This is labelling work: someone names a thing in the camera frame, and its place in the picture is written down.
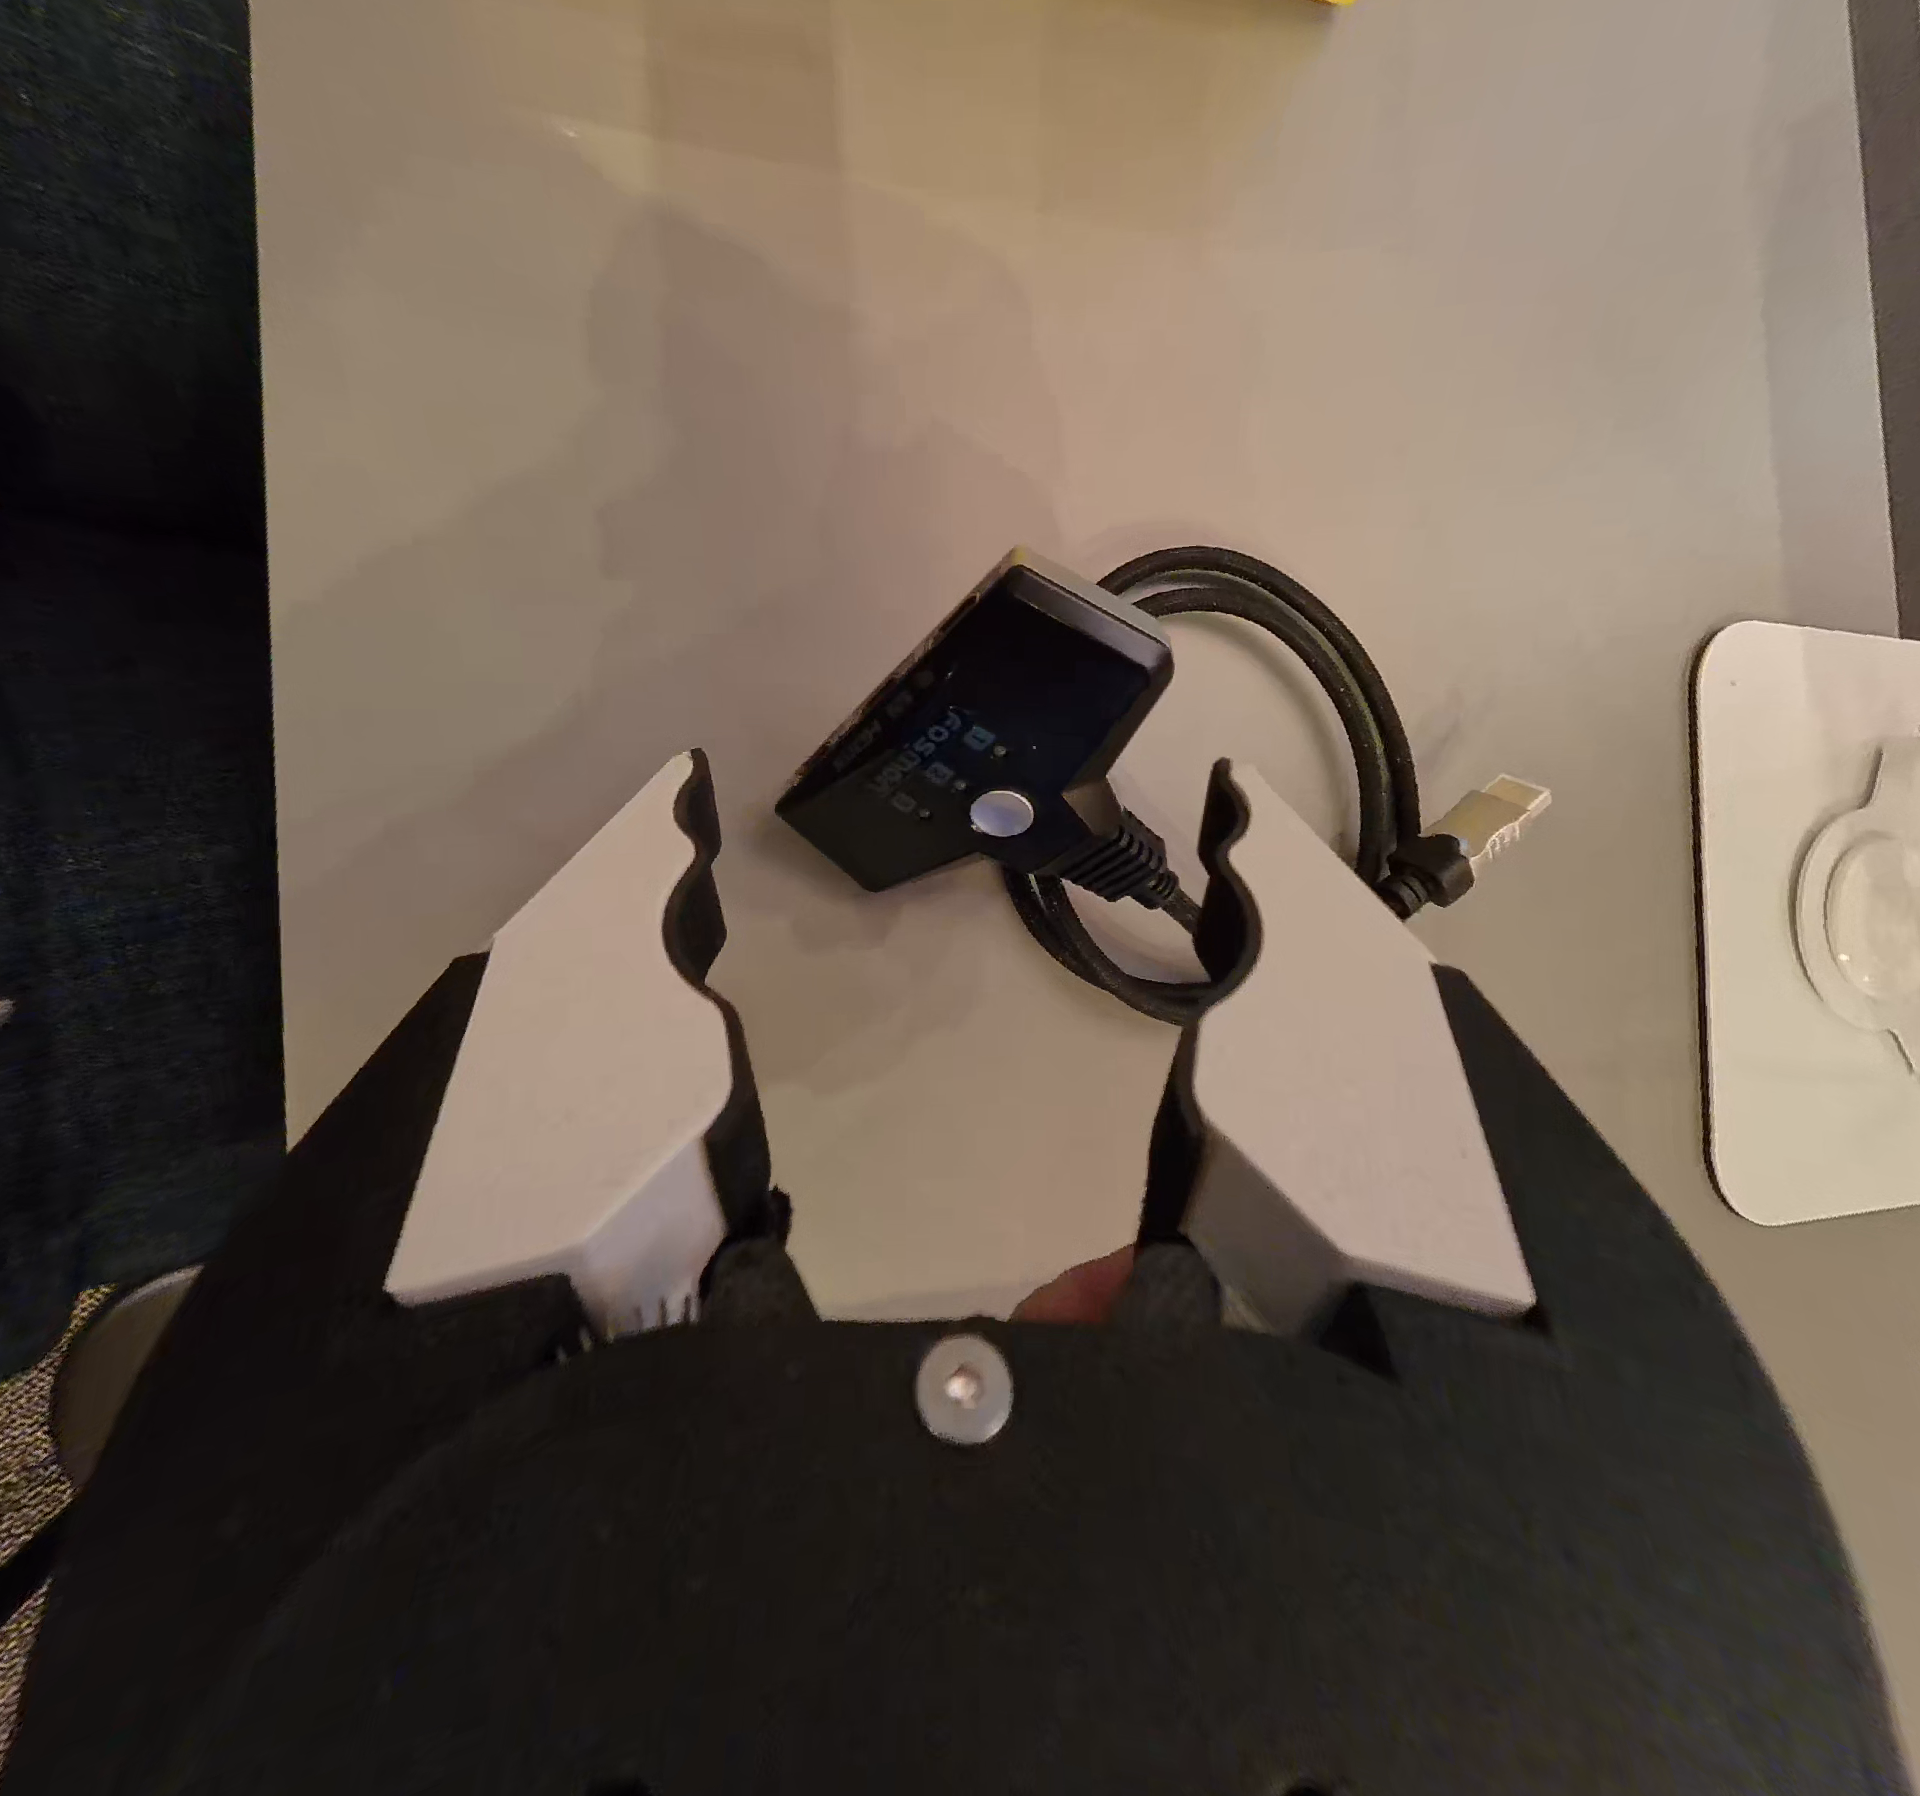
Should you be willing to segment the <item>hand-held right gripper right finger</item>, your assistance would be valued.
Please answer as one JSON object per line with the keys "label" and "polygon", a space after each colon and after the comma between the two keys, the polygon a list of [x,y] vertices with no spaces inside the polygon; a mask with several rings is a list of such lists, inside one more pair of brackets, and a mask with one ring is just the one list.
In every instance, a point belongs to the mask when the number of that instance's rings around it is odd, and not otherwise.
{"label": "hand-held right gripper right finger", "polygon": [[1307,1332],[1350,1288],[1537,1304],[1428,950],[1256,772],[1215,765],[1197,957],[1157,1115],[1157,1238],[1231,1322]]}

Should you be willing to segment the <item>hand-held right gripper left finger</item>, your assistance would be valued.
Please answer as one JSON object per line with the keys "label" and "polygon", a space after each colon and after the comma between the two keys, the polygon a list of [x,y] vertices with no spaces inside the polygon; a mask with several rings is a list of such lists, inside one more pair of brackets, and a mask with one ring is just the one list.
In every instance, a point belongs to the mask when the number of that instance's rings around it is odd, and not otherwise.
{"label": "hand-held right gripper left finger", "polygon": [[696,1319],[782,1231],[726,947],[706,754],[663,770],[489,950],[393,1256],[393,1300],[564,1277],[587,1319]]}

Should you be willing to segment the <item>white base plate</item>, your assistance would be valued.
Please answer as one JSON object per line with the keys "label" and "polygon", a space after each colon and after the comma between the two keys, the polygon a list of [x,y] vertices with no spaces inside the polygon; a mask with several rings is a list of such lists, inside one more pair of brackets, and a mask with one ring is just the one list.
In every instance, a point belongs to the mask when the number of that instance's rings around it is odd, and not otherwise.
{"label": "white base plate", "polygon": [[1693,664],[1703,1113],[1724,1202],[1917,1202],[1917,642],[1747,617]]}

